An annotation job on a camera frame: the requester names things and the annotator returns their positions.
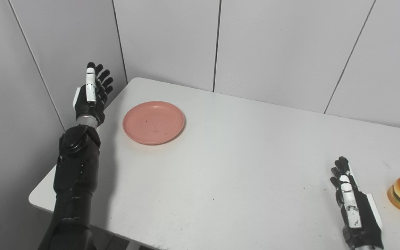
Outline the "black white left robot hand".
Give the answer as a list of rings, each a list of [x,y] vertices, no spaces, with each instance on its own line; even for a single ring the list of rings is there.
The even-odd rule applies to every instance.
[[[87,64],[85,84],[77,88],[73,105],[76,119],[92,117],[97,122],[97,127],[105,121],[105,107],[109,94],[113,91],[113,78],[110,70],[102,64],[94,62]]]

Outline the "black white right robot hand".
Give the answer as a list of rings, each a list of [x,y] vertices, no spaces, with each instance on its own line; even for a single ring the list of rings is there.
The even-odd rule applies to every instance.
[[[343,219],[343,239],[351,250],[383,250],[382,220],[372,194],[359,190],[349,160],[340,156],[330,182]]]

